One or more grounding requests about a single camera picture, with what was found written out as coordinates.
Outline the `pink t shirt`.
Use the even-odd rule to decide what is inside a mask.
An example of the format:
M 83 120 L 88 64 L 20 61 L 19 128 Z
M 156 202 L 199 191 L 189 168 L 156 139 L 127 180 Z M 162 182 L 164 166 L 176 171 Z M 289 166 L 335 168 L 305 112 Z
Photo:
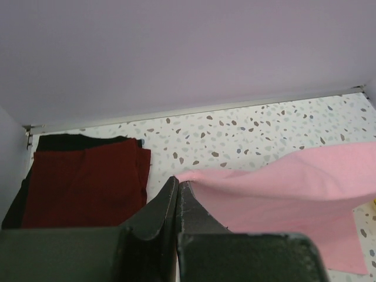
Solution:
M 308 236 L 327 268 L 367 274 L 353 211 L 375 198 L 375 143 L 299 150 L 255 171 L 190 170 L 195 199 L 235 233 Z

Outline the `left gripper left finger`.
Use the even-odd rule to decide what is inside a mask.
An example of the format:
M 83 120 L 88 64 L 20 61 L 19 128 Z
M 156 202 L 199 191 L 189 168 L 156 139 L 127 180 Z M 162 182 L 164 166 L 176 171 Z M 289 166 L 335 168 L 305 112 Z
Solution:
M 175 281 L 179 182 L 115 227 L 1 231 L 2 281 Z

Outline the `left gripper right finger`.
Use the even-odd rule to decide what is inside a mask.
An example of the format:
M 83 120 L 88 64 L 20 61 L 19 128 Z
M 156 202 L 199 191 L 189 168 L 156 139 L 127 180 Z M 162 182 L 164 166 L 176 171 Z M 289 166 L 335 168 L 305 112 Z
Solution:
M 308 237 L 232 233 L 196 200 L 188 182 L 179 184 L 176 227 L 181 281 L 328 280 Z

